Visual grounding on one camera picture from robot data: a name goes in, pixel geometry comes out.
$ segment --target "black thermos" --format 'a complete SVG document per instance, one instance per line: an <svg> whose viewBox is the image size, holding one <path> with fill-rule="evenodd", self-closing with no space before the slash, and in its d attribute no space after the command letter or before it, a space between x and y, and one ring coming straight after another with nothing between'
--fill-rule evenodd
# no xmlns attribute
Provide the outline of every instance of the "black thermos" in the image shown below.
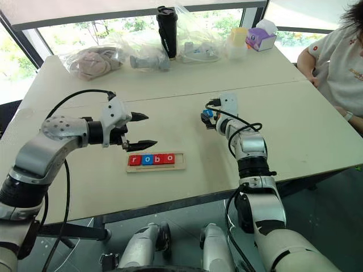
<svg viewBox="0 0 363 272"><path fill-rule="evenodd" d="M176 56L176 21L178 16L172 8L158 7L159 34L169 58Z"/></svg>

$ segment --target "wristwatch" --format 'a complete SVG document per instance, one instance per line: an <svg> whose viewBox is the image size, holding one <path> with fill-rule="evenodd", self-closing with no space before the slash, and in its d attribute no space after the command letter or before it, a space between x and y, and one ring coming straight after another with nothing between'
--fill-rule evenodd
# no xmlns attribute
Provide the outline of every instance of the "wristwatch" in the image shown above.
<svg viewBox="0 0 363 272"><path fill-rule="evenodd" d="M344 116L344 119L346 119L348 122L353 117L353 113L347 111L346 115Z"/></svg>

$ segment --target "red letter block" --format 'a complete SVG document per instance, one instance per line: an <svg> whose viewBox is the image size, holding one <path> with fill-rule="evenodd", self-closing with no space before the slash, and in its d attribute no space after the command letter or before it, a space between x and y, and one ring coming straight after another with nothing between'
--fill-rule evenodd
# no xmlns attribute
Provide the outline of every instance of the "red letter block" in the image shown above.
<svg viewBox="0 0 363 272"><path fill-rule="evenodd" d="M164 164L165 154L155 154L154 155L154 165L155 164Z"/></svg>
<svg viewBox="0 0 363 272"><path fill-rule="evenodd" d="M175 154L165 154L164 164L175 164Z"/></svg>
<svg viewBox="0 0 363 272"><path fill-rule="evenodd" d="M129 157L129 166L141 165L141 155L131 155Z"/></svg>

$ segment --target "hand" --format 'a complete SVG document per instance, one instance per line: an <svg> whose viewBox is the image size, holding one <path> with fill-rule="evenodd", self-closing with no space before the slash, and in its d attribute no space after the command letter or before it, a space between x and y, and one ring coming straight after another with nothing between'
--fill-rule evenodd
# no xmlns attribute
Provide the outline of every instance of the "hand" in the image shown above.
<svg viewBox="0 0 363 272"><path fill-rule="evenodd" d="M318 88L320 85L320 81L318 78L314 77L313 75L306 77L308 81L310 81L315 88Z"/></svg>
<svg viewBox="0 0 363 272"><path fill-rule="evenodd" d="M339 106L334 106L334 108L344 117L347 115L347 111Z"/></svg>

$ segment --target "white table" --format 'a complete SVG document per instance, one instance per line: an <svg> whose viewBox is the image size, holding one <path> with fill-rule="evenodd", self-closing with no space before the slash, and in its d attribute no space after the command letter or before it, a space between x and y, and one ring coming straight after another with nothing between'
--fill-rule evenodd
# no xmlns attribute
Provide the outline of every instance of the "white table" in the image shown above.
<svg viewBox="0 0 363 272"><path fill-rule="evenodd" d="M20 109L50 110L69 94L85 89L114 91L123 101L234 90L253 86L296 82L305 77L278 51L250 49L243 62L222 59L213 63L184 64L171 62L166 73L145 73L123 66L92 81L71 76L57 56L48 57L34 80ZM105 101L100 94L73 98L65 107L78 107Z"/></svg>
<svg viewBox="0 0 363 272"><path fill-rule="evenodd" d="M239 114L261 122L268 145L268 163L277 181L286 181L344 169L363 163L363 140L308 81L271 84L233 90ZM130 123L131 141L155 139L148 151L182 151L187 168L182 171L129 173L126 153L117 146L88 146L73 151L69 220L137 209L234 189L237 163L227 140L200 121L204 104L220 92L127 102L150 119ZM100 116L105 103L64 108L59 113ZM20 110L0 142L0 176L5 177L20 147L35 135L47 111ZM62 221L65 171L49 189L47 223Z"/></svg>

